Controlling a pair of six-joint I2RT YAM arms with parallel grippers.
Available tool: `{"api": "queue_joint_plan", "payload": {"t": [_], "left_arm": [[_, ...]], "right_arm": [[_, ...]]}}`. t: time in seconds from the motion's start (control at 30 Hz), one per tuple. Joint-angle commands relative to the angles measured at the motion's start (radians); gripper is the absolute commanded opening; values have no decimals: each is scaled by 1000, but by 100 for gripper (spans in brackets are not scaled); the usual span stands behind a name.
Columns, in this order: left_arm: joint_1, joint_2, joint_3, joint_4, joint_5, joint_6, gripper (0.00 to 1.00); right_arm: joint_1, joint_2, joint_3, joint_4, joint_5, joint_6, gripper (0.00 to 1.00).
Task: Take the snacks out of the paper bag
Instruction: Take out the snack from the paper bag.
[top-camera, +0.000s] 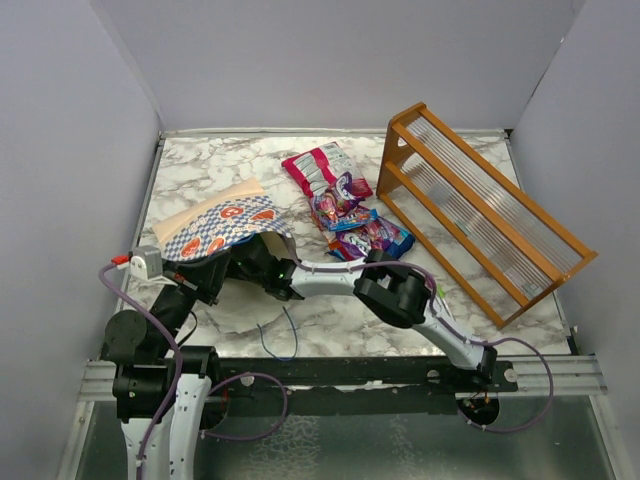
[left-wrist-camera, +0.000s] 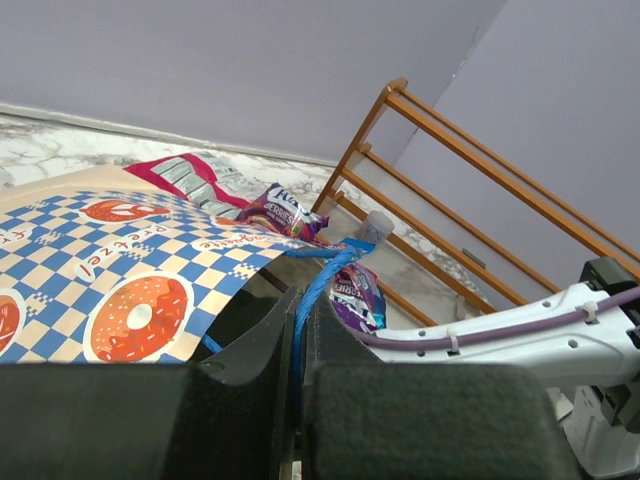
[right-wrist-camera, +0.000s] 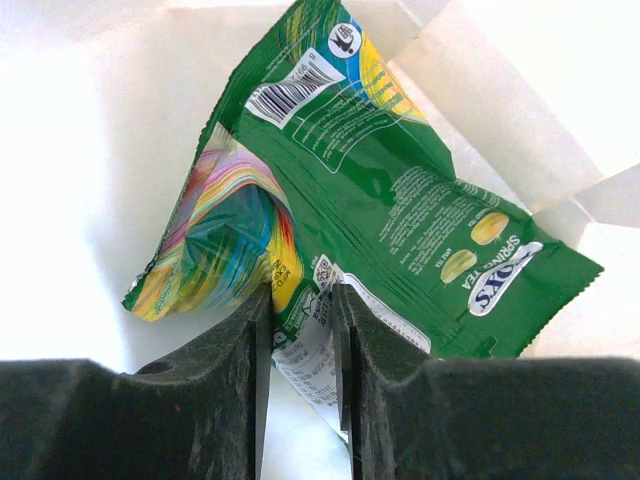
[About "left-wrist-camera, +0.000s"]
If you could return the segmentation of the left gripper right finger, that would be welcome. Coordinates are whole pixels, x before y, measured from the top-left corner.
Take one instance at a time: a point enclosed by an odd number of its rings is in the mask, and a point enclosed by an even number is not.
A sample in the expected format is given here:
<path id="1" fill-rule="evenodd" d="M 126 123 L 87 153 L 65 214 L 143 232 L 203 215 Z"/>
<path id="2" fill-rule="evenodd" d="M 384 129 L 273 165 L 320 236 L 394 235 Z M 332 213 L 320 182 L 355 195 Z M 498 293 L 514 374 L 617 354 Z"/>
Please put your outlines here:
<path id="1" fill-rule="evenodd" d="M 508 365 L 385 363 L 326 296 L 306 323 L 306 479 L 576 479 L 541 383 Z"/>

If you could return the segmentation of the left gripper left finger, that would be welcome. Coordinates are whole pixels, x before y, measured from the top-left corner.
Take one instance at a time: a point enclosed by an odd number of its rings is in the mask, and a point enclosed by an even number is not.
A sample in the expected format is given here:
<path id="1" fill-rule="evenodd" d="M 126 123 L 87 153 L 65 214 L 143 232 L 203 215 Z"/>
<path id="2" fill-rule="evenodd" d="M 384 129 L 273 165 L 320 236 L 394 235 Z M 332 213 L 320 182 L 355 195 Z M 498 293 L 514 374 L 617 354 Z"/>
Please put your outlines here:
<path id="1" fill-rule="evenodd" d="M 1 369 L 5 479 L 287 479 L 294 310 L 200 363 Z"/>

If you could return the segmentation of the purple Fox's candy bag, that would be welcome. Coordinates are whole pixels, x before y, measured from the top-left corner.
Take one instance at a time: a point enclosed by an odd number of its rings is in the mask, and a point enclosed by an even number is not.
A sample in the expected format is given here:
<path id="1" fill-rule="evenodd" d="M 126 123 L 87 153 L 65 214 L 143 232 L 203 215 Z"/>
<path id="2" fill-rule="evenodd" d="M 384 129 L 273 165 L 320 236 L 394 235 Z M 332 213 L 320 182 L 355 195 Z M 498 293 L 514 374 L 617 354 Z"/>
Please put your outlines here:
<path id="1" fill-rule="evenodd" d="M 339 318 L 352 329 L 372 333 L 386 328 L 386 300 L 377 276 L 359 263 L 334 275 L 329 298 Z"/>
<path id="2" fill-rule="evenodd" d="M 304 206 L 281 184 L 271 184 L 236 217 L 239 222 L 261 225 L 276 233 L 311 242 L 329 225 L 327 216 Z"/>

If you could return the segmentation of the blue checkered paper bag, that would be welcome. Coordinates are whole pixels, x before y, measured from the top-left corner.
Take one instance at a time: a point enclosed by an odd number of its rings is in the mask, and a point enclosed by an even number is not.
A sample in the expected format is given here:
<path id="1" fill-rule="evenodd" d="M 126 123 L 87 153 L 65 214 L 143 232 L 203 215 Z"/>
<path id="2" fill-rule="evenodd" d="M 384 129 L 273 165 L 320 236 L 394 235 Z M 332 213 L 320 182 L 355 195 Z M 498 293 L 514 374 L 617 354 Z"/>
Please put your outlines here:
<path id="1" fill-rule="evenodd" d="M 1 194 L 1 369 L 200 363 L 290 290 L 292 353 L 329 279 L 359 258 L 215 219 L 114 167 Z"/>

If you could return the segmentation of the blue colourful candy bag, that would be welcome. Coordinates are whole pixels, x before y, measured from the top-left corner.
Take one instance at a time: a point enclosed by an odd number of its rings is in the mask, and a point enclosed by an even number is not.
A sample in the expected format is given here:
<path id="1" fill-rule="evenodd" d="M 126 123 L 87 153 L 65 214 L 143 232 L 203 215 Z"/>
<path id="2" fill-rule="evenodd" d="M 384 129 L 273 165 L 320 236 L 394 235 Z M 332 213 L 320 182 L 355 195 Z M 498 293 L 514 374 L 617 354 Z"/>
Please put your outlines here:
<path id="1" fill-rule="evenodd" d="M 374 243 L 370 243 L 367 241 L 362 241 L 359 239 L 347 237 L 337 242 L 335 244 L 335 247 L 353 248 L 358 252 L 360 256 L 364 256 L 364 255 L 371 254 L 375 250 L 376 245 Z"/>

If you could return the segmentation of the pink snack bag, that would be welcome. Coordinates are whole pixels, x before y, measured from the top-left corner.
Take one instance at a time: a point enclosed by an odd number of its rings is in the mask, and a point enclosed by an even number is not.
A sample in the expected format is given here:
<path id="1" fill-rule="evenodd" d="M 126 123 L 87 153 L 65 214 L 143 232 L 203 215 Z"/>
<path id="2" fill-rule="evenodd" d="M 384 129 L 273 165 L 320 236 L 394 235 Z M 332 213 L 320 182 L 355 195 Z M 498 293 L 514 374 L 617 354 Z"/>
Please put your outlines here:
<path id="1" fill-rule="evenodd" d="M 237 170 L 226 155 L 183 153 L 139 162 L 125 170 L 156 187 L 195 204 L 212 216 L 235 220 L 260 186 Z"/>

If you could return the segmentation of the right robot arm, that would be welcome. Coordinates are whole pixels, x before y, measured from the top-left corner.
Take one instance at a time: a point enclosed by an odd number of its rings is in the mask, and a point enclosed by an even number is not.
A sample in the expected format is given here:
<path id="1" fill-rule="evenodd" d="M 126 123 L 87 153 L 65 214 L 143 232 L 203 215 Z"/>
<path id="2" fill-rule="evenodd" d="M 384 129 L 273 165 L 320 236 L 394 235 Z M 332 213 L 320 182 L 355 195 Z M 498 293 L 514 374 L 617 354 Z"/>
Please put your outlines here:
<path id="1" fill-rule="evenodd" d="M 386 362 L 510 364 L 574 390 L 565 438 L 593 479 L 639 473 L 639 282 L 612 257 L 524 306 L 364 342 Z"/>

